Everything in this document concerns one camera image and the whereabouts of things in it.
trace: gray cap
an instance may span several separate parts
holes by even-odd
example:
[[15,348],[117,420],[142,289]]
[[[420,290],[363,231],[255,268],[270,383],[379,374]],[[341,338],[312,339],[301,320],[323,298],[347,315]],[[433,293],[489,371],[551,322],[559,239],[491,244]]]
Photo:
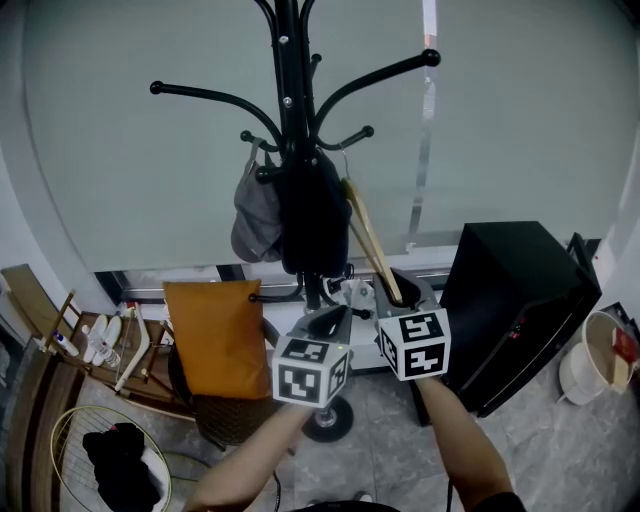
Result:
[[248,263],[279,261],[282,222],[280,201],[271,183],[261,184],[256,179],[260,165],[256,161],[262,139],[255,139],[251,156],[233,202],[236,221],[231,231],[231,246],[236,255]]

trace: white cube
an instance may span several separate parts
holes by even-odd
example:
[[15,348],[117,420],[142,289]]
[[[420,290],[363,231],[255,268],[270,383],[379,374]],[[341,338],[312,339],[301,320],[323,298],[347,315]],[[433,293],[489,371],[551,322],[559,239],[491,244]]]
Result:
[[380,352],[399,380],[446,373],[451,329],[445,309],[378,320]]
[[273,354],[273,398],[326,407],[347,381],[349,346],[280,336]]

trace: bottle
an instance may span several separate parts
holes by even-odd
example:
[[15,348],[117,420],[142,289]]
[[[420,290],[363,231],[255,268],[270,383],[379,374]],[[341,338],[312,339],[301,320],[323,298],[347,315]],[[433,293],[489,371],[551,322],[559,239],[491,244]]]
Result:
[[64,348],[70,355],[73,357],[77,356],[80,351],[76,348],[76,346],[71,343],[66,336],[63,336],[58,331],[53,331],[53,339],[58,342],[62,348]]
[[87,337],[87,344],[102,356],[105,363],[111,367],[118,366],[120,356],[105,343],[102,336],[90,330],[88,325],[82,326],[82,333]]

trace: gray floor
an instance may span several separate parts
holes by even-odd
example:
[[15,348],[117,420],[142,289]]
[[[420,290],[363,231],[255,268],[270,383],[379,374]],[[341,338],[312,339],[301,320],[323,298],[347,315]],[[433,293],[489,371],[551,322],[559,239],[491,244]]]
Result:
[[[557,403],[558,361],[491,417],[479,420],[504,457],[528,510],[618,512],[640,490],[640,414],[633,395],[607,393],[576,407]],[[402,512],[444,511],[447,479],[431,428],[419,428],[411,394],[391,374],[351,378],[343,396],[355,412],[352,431],[334,444],[302,437],[295,457],[278,468],[280,510],[312,499],[348,499],[365,490]],[[164,452],[215,464],[221,455],[195,424],[144,411],[87,380],[80,402],[116,408],[148,429]],[[172,474],[197,478],[201,469],[167,456]],[[174,481],[170,510],[180,510],[193,484]],[[273,510],[269,482],[252,510]],[[62,510],[77,510],[68,495]],[[462,510],[457,497],[454,511]]]

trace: orange cushion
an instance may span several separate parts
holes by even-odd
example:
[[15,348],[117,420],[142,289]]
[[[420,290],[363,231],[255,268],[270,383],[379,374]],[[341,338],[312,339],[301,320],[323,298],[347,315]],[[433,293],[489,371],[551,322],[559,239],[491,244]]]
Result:
[[176,347],[194,395],[270,395],[260,281],[164,283]]

